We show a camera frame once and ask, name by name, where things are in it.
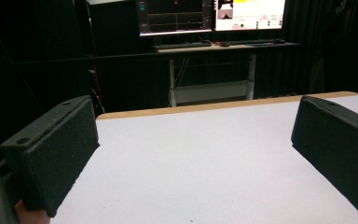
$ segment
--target computer screen display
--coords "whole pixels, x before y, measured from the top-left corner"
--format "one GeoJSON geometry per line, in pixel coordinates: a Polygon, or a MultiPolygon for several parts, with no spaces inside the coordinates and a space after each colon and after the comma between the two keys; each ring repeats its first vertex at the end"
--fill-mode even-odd
{"type": "Polygon", "coordinates": [[[211,32],[212,0],[136,0],[140,36],[211,32]]]}
{"type": "Polygon", "coordinates": [[[214,30],[282,29],[285,0],[214,0],[214,30]]]}

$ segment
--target wooden table edge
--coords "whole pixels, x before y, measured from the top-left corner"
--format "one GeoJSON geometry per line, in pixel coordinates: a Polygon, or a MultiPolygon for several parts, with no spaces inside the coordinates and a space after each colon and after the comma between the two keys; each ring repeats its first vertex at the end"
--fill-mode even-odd
{"type": "MultiPolygon", "coordinates": [[[[316,93],[316,94],[307,94],[307,95],[318,97],[321,99],[327,99],[327,98],[358,95],[358,92],[335,91],[335,92],[325,92],[325,93],[316,93]]],[[[100,116],[97,117],[97,119],[124,119],[124,118],[134,118],[134,117],[142,117],[142,116],[154,116],[154,115],[176,114],[176,113],[185,113],[185,112],[193,112],[193,111],[201,111],[201,110],[231,108],[237,106],[288,103],[288,102],[299,101],[302,96],[303,95],[283,96],[283,97],[276,97],[276,98],[224,102],[224,103],[206,104],[206,105],[185,105],[185,106],[156,108],[156,109],[111,112],[111,113],[101,114],[100,116]]]]}

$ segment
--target white desk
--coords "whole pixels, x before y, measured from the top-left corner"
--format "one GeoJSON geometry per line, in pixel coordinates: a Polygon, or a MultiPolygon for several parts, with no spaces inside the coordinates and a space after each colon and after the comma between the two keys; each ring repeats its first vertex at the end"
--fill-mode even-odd
{"type": "MultiPolygon", "coordinates": [[[[358,95],[331,101],[358,113],[358,95]]],[[[358,224],[358,211],[292,148],[297,107],[99,119],[101,146],[51,224],[358,224]]]]}

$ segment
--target desk leg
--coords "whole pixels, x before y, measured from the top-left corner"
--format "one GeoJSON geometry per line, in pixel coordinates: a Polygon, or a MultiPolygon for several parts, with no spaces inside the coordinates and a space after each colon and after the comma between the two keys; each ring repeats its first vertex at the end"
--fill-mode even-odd
{"type": "Polygon", "coordinates": [[[176,96],[175,96],[175,64],[174,60],[170,59],[170,103],[171,107],[176,107],[176,96]]]}
{"type": "Polygon", "coordinates": [[[246,81],[246,100],[253,100],[255,91],[255,54],[249,56],[249,74],[246,81]]]}

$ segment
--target dark background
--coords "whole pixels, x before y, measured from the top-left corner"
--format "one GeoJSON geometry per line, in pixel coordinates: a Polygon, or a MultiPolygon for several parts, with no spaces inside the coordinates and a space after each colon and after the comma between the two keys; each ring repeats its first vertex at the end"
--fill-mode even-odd
{"type": "MultiPolygon", "coordinates": [[[[154,44],[200,39],[279,37],[324,47],[257,55],[255,98],[358,92],[358,0],[346,1],[342,11],[341,2],[287,0],[280,32],[140,38],[133,1],[88,6],[76,0],[74,7],[72,0],[0,0],[0,144],[53,106],[80,95],[92,96],[96,116],[103,113],[100,102],[105,112],[158,108],[169,103],[165,60],[21,68],[9,66],[10,61],[138,54],[150,51],[154,44]]],[[[183,84],[242,78],[246,66],[221,64],[245,59],[246,55],[192,58],[183,84]]]]}
{"type": "Polygon", "coordinates": [[[202,0],[148,1],[149,13],[179,13],[202,11],[202,0]]]}

